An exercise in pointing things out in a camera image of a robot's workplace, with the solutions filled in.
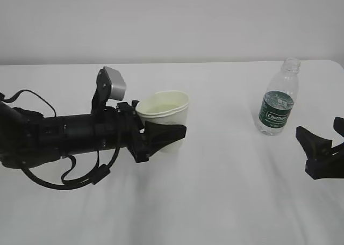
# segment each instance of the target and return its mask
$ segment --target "paper cup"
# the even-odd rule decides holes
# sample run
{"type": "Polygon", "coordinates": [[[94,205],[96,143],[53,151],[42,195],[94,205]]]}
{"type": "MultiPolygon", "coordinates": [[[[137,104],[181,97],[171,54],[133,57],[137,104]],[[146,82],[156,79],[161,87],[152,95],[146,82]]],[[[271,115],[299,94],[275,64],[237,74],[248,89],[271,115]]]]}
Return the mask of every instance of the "paper cup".
{"type": "MultiPolygon", "coordinates": [[[[189,96],[181,91],[158,92],[146,100],[140,101],[136,111],[143,124],[146,120],[158,124],[182,124],[187,121],[189,96]]],[[[161,152],[176,152],[182,145],[178,140],[164,148],[161,152]]]]}

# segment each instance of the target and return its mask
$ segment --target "wire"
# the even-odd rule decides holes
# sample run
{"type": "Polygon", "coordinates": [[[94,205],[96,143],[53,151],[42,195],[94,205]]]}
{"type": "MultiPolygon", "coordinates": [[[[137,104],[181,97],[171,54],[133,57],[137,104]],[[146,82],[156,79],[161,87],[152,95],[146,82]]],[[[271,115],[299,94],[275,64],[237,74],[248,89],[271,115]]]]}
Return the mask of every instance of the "wire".
{"type": "Polygon", "coordinates": [[[34,94],[35,96],[37,96],[39,99],[41,99],[44,103],[46,103],[46,104],[53,110],[53,112],[54,112],[54,117],[56,117],[56,111],[55,111],[54,107],[52,107],[51,104],[48,103],[48,102],[47,102],[44,98],[42,98],[39,94],[37,94],[37,93],[35,93],[35,92],[33,92],[33,91],[29,90],[29,89],[22,89],[22,90],[16,92],[16,93],[15,93],[11,98],[9,98],[9,99],[4,99],[4,95],[2,94],[2,96],[0,96],[0,97],[2,97],[1,101],[4,102],[4,103],[8,103],[8,104],[13,103],[13,102],[16,101],[16,100],[18,99],[18,97],[19,97],[22,93],[24,93],[24,92],[32,93],[32,94],[34,94]]]}

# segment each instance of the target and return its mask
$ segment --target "water bottle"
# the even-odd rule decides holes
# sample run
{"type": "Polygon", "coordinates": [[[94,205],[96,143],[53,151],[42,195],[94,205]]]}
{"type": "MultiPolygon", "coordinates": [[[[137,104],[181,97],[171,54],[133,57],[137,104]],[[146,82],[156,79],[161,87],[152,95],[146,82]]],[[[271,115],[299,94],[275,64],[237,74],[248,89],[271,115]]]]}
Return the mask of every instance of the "water bottle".
{"type": "Polygon", "coordinates": [[[257,127],[263,134],[274,136],[283,130],[297,98],[299,89],[297,74],[300,64],[298,59],[286,59],[281,71],[268,85],[257,121],[257,127]]]}

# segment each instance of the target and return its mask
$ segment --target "white table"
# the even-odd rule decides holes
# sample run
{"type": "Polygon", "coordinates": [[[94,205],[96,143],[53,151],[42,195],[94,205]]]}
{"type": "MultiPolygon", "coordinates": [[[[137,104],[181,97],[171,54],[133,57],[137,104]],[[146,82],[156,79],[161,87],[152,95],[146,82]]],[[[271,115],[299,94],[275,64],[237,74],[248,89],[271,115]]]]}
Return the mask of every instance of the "white table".
{"type": "MultiPolygon", "coordinates": [[[[287,126],[270,137],[256,130],[253,116],[281,64],[108,65],[122,73],[126,101],[162,90],[190,95],[180,152],[135,164],[122,149],[111,175],[75,191],[49,190],[20,170],[0,167],[0,244],[343,244],[344,180],[314,181],[304,172],[295,128],[343,141],[332,124],[344,116],[344,70],[333,61],[303,61],[287,126]]],[[[60,116],[89,113],[102,66],[1,66],[0,91],[9,97],[32,89],[60,116]]],[[[30,94],[15,106],[52,115],[30,94]]],[[[102,152],[102,160],[112,153],[102,152]]],[[[71,177],[94,161],[94,153],[79,155],[71,177]]],[[[59,182],[69,167],[66,159],[33,171],[59,182]]]]}

